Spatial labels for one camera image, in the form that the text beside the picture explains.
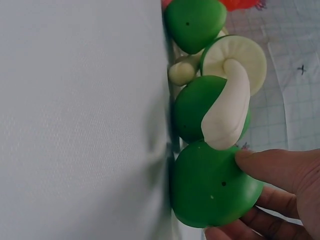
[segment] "white mushroom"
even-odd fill
[[[263,85],[267,61],[263,50],[254,41],[242,36],[224,36],[203,52],[202,75],[226,78],[226,85],[203,117],[204,140],[214,149],[225,150],[240,138],[250,96]]]
[[[201,75],[226,78],[223,64],[227,59],[235,59],[244,67],[250,81],[250,95],[255,95],[263,86],[267,75],[267,60],[262,48],[243,36],[227,35],[217,38],[202,54]]]

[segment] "hand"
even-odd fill
[[[239,152],[238,166],[255,179],[272,184],[245,216],[222,227],[205,229],[207,240],[318,240],[320,239],[320,149]],[[300,219],[303,226],[261,210]]]

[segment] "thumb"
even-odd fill
[[[320,178],[320,150],[262,152],[239,151],[235,161],[242,171],[293,194]]]

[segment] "cream-colored toy piece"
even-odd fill
[[[226,35],[224,29],[219,32],[217,38]],[[190,83],[199,70],[199,63],[203,52],[204,50],[201,50],[193,55],[179,57],[176,60],[176,63],[169,69],[169,80],[179,87]]]
[[[234,59],[223,63],[226,84],[203,117],[204,141],[216,150],[226,150],[239,140],[250,102],[250,82],[246,69]]]
[[[226,78],[225,60],[237,60],[246,70],[250,81],[250,95],[256,94],[267,75],[267,60],[262,48],[243,36],[228,35],[207,47],[200,62],[201,75],[215,75]]]

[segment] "mushroom stem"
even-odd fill
[[[250,102],[245,68],[237,60],[227,59],[223,69],[227,77],[225,87],[201,122],[204,141],[216,150],[226,150],[239,140]]]

